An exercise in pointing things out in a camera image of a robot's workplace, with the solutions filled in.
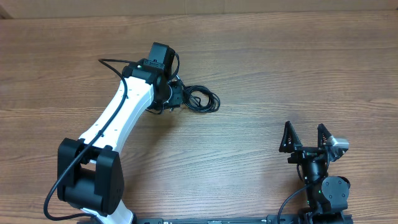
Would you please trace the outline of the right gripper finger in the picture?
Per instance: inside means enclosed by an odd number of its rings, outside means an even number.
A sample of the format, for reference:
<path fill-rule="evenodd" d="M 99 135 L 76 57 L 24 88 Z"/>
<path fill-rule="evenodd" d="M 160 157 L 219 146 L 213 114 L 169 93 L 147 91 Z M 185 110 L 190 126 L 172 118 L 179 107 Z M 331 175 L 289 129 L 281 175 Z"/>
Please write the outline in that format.
<path fill-rule="evenodd" d="M 293 153 L 302 147 L 302 143 L 295 132 L 295 129 L 290 121 L 287 121 L 284 126 L 284 134 L 282 136 L 279 152 Z"/>
<path fill-rule="evenodd" d="M 332 134 L 327 130 L 327 128 L 323 123 L 318 125 L 317 131 L 318 131 L 318 137 L 317 137 L 318 147 L 323 147 L 326 145 L 327 140 L 329 139 L 330 136 L 332 136 Z"/>

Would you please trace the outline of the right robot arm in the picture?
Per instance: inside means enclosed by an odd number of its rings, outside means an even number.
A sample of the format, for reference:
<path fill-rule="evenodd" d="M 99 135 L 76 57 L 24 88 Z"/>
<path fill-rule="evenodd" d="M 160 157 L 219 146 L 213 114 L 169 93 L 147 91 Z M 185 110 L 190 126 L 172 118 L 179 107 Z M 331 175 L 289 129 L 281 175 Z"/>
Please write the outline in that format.
<path fill-rule="evenodd" d="M 330 164 L 345 155 L 348 149 L 348 140 L 334 137 L 322 123 L 317 127 L 317 146 L 303 146 L 292 123 L 285 123 L 279 152 L 290 154 L 287 162 L 296 165 L 303 187 L 282 203 L 277 214 L 278 223 L 287 202 L 301 192 L 307 195 L 308 207 L 298 211 L 297 223 L 353 222 L 352 216 L 343 213 L 348 208 L 349 180 L 328 174 Z"/>

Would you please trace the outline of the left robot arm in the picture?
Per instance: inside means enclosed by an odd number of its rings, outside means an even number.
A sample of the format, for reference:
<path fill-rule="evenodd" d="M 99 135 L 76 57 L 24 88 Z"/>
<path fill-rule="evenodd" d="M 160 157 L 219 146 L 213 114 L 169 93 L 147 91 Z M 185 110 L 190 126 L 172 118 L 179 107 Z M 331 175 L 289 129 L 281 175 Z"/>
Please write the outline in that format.
<path fill-rule="evenodd" d="M 77 140 L 58 147 L 57 176 L 51 189 L 59 200 L 79 209 L 91 223 L 134 223 L 122 201 L 124 177 L 120 154 L 140 115 L 160 114 L 185 101 L 172 64 L 178 55 L 168 45 L 153 43 L 149 56 L 126 61 L 117 75 L 117 93 L 96 122 Z"/>

